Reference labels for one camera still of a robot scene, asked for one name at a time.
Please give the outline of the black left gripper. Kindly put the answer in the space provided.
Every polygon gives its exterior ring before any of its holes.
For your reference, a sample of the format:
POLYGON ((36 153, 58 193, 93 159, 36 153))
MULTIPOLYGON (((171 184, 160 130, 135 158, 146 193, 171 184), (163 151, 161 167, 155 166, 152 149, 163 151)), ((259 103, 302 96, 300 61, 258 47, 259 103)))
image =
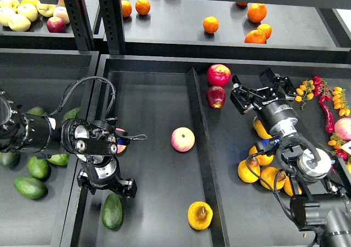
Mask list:
POLYGON ((96 189, 110 189, 125 198, 134 198, 137 184, 134 179, 121 179, 120 166, 116 157, 106 156, 101 163, 93 163, 88 174, 80 169, 77 182, 80 188, 96 193, 96 189))

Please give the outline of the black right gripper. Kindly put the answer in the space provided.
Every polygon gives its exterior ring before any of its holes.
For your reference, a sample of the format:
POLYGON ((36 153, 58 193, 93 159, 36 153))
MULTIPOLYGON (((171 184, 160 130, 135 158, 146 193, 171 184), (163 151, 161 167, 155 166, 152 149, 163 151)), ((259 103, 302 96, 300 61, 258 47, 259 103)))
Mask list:
POLYGON ((259 79, 264 88, 254 90, 243 87, 236 75, 232 77, 230 100, 238 112, 244 115, 255 110, 258 119, 270 135, 296 133, 298 116, 288 101, 295 99, 297 91, 290 78, 274 73, 268 67, 259 75, 259 79), (269 96, 275 98, 266 100, 268 92, 269 96))

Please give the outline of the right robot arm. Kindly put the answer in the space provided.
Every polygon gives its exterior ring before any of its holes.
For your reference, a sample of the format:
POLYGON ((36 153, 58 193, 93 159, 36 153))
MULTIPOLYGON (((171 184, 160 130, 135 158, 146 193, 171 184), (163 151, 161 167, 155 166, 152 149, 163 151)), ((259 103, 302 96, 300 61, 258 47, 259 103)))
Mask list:
POLYGON ((273 156, 280 169, 269 181, 254 176, 277 194, 280 175, 289 178, 292 197, 285 215, 300 231, 312 231, 320 246, 350 246, 350 173, 339 156, 329 156, 296 130, 298 115, 290 106, 297 92, 288 77, 266 68, 262 88, 245 88, 232 77, 230 99, 241 114, 255 111, 271 135, 256 143, 258 155, 273 156))

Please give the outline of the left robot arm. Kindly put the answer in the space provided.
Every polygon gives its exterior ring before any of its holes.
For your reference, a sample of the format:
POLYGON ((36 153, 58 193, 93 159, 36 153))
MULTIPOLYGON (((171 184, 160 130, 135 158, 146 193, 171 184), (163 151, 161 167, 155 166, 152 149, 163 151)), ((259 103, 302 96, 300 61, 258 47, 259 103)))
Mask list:
POLYGON ((145 134, 130 135, 111 125, 112 118, 95 120, 67 119, 62 123, 54 119, 83 82, 98 80, 110 86, 112 97, 108 105, 111 109, 116 98, 115 86, 99 76, 83 77, 71 83, 64 92, 61 103, 51 114, 37 116, 21 110, 5 92, 1 92, 1 152, 23 152, 38 158, 50 158, 55 154, 74 154, 82 165, 78 174, 78 184, 95 193, 108 189, 126 198, 134 198, 137 184, 134 179, 122 179, 116 157, 119 145, 129 145, 131 141, 146 140, 145 134))

